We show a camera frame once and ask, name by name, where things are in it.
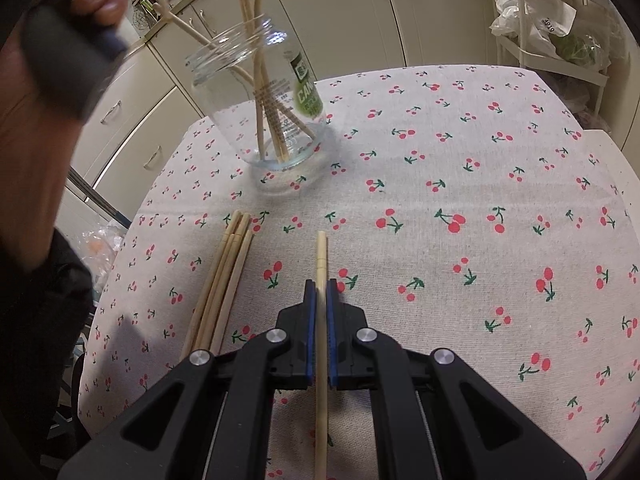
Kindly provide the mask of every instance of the human hand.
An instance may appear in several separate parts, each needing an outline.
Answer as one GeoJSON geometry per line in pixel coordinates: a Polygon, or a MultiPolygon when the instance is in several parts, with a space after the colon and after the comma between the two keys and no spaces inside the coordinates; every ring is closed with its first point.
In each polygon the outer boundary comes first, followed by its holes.
{"type": "MultiPolygon", "coordinates": [[[[71,0],[70,12],[117,25],[127,0],[71,0]]],[[[82,123],[38,88],[20,48],[18,22],[0,50],[0,243],[24,270],[49,253],[82,123]]]]}

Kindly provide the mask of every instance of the drawer handle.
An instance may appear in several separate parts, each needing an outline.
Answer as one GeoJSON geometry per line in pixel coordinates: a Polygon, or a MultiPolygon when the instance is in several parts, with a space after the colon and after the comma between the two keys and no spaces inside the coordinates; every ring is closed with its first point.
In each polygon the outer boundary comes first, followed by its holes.
{"type": "Polygon", "coordinates": [[[154,154],[149,157],[149,160],[142,167],[145,168],[145,170],[150,170],[150,164],[154,161],[156,156],[159,155],[159,153],[162,153],[162,146],[158,144],[158,149],[154,151],[154,154]]]}
{"type": "Polygon", "coordinates": [[[214,36],[216,36],[218,33],[215,31],[215,29],[209,27],[209,23],[207,23],[207,19],[204,17],[204,10],[200,9],[200,12],[198,14],[200,15],[200,19],[204,24],[204,28],[207,29],[207,32],[211,35],[211,37],[213,38],[214,36]]]}
{"type": "Polygon", "coordinates": [[[114,104],[111,108],[109,108],[109,111],[107,113],[105,113],[104,117],[100,120],[100,122],[102,124],[104,124],[107,120],[107,118],[114,113],[115,109],[117,107],[119,107],[122,104],[122,101],[120,99],[118,99],[118,102],[116,104],[114,104]]]}

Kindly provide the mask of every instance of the silver rivet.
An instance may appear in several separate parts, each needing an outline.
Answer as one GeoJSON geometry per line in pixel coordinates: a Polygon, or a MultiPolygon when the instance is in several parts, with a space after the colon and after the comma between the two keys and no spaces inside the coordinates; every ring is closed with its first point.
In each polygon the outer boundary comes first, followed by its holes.
{"type": "Polygon", "coordinates": [[[356,332],[356,337],[363,343],[368,343],[378,337],[378,332],[372,328],[361,328],[356,332]]]}
{"type": "Polygon", "coordinates": [[[441,365],[450,365],[455,357],[454,353],[447,348],[438,348],[436,353],[433,355],[436,362],[441,365]]]}
{"type": "Polygon", "coordinates": [[[195,350],[191,352],[191,355],[189,355],[189,361],[192,365],[196,366],[207,364],[209,359],[211,359],[211,354],[206,350],[195,350]]]}
{"type": "Polygon", "coordinates": [[[272,328],[267,332],[267,341],[281,343],[287,338],[287,333],[281,328],[272,328]]]}

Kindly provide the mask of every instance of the white tablecloth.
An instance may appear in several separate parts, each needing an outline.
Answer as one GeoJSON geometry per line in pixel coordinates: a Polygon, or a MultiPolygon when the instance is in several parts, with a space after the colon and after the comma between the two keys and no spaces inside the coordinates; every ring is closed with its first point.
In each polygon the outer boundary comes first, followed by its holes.
{"type": "MultiPolygon", "coordinates": [[[[640,413],[640,248],[574,118],[535,73],[509,67],[318,88],[334,136],[291,171],[249,168],[209,120],[185,134],[95,316],[79,399],[89,432],[176,364],[225,219],[241,208],[257,236],[223,351],[302,298],[327,230],[330,277],[370,326],[409,349],[454,349],[595,478],[640,413]]],[[[268,478],[312,477],[313,399],[276,393],[268,478]]],[[[375,478],[368,397],[330,404],[330,476],[375,478]]]]}

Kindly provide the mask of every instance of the jar label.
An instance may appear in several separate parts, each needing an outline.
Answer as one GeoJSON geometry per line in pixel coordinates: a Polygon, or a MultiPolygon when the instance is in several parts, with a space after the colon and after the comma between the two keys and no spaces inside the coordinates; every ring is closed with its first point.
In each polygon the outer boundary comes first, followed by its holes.
{"type": "Polygon", "coordinates": [[[310,118],[316,118],[322,113],[322,99],[318,95],[318,89],[311,79],[311,73],[306,66],[306,62],[299,53],[293,61],[291,67],[296,74],[296,87],[294,88],[294,103],[296,110],[310,118]]]}

